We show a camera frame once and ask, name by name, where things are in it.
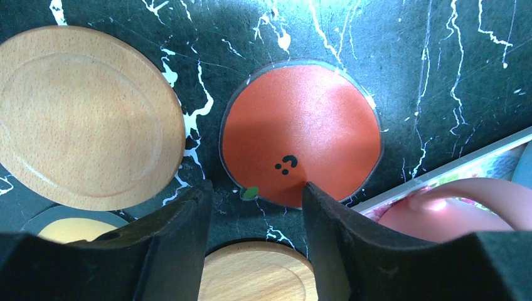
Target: round wooden coaster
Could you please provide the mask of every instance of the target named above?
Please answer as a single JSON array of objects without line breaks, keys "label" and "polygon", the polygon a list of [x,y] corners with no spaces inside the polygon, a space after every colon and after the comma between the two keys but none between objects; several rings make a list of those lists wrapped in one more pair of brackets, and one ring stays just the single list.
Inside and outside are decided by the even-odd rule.
[{"label": "round wooden coaster", "polygon": [[78,240],[92,241],[125,225],[125,220],[110,212],[55,206],[37,214],[21,231],[57,243],[71,243]]},{"label": "round wooden coaster", "polygon": [[286,246],[237,243],[205,258],[198,300],[317,300],[314,272],[304,256]]},{"label": "round wooden coaster", "polygon": [[49,26],[0,46],[0,162],[74,208],[139,204],[172,179],[183,113],[161,72],[91,29]]}]

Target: black marble surface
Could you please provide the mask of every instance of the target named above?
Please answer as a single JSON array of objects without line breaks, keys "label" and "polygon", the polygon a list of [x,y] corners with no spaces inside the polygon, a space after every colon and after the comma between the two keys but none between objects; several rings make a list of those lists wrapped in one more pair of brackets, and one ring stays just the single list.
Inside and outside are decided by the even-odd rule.
[{"label": "black marble surface", "polygon": [[[165,72],[185,114],[186,157],[166,189],[119,214],[144,216],[205,177],[216,191],[209,250],[253,239],[307,255],[301,211],[241,201],[220,163],[237,86],[269,63],[309,58],[370,92],[385,149],[352,206],[532,125],[531,16],[525,0],[0,0],[0,42],[64,21],[125,41]],[[52,204],[0,168],[0,230]]]}]

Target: yellow disc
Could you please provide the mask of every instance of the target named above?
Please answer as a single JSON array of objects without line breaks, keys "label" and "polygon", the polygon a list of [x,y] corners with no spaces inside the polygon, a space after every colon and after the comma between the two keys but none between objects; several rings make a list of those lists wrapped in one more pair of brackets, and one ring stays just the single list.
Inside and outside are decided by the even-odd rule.
[{"label": "yellow disc", "polygon": [[56,243],[71,243],[78,240],[93,241],[98,236],[117,227],[88,218],[64,218],[46,226],[39,237]]}]

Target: cartoon orange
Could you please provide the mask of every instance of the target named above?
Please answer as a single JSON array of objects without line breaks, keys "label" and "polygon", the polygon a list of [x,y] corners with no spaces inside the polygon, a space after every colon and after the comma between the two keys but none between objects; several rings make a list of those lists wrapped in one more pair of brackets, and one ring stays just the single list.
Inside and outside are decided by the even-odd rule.
[{"label": "cartoon orange", "polygon": [[337,201],[352,196],[382,151],[371,97],[320,62],[277,63],[254,77],[235,92],[220,133],[241,196],[299,208],[307,181]]}]

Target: wooden disc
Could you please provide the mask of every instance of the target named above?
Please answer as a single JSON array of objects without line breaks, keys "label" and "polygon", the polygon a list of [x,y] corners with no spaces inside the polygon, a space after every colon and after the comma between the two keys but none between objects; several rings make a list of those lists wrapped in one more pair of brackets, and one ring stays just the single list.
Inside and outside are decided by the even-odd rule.
[{"label": "wooden disc", "polygon": [[172,179],[183,113],[161,72],[98,31],[49,26],[0,46],[0,162],[74,208],[139,204]]},{"label": "wooden disc", "polygon": [[304,256],[286,246],[237,243],[205,258],[198,300],[317,300],[314,272]]}]

